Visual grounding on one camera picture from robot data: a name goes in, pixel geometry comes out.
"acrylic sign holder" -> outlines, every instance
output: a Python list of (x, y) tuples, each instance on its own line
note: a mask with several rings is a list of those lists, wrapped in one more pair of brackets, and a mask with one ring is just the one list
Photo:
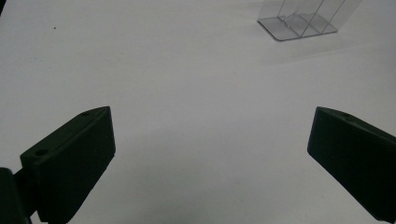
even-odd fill
[(361, 0), (267, 0), (258, 23), (277, 41), (336, 33)]

